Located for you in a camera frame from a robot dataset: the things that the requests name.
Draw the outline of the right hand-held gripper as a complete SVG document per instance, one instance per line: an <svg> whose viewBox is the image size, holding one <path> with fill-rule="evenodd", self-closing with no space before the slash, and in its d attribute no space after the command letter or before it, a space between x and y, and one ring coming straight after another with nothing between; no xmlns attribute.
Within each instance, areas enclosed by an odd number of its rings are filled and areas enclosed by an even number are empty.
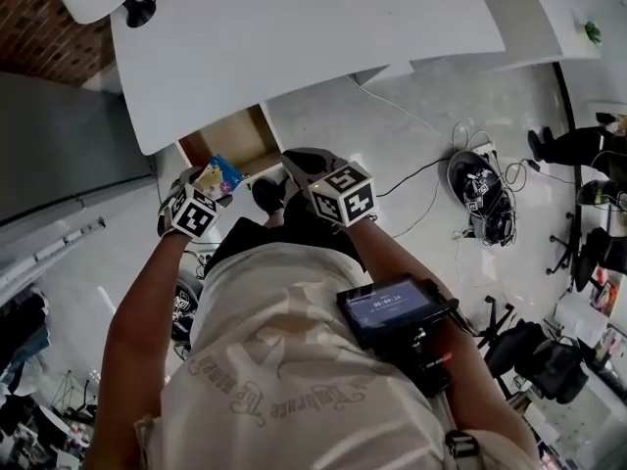
<svg viewBox="0 0 627 470"><path fill-rule="evenodd" d="M312 147L286 150L280 159L292 180L308 188L317 216L349 227L375 211L373 179L359 163Z"/></svg>

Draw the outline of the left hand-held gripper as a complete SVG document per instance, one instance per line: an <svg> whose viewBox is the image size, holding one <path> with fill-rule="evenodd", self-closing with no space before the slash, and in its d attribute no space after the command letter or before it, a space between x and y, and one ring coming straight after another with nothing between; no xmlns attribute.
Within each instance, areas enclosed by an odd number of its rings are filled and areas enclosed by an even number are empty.
<svg viewBox="0 0 627 470"><path fill-rule="evenodd" d="M159 209L157 232L160 237L181 233L192 240L201 240L218 219L217 205L227 208L232 204L232 194L214 201L192 186L201 174L202 168L193 166L179 175L177 182L180 188L171 193Z"/></svg>

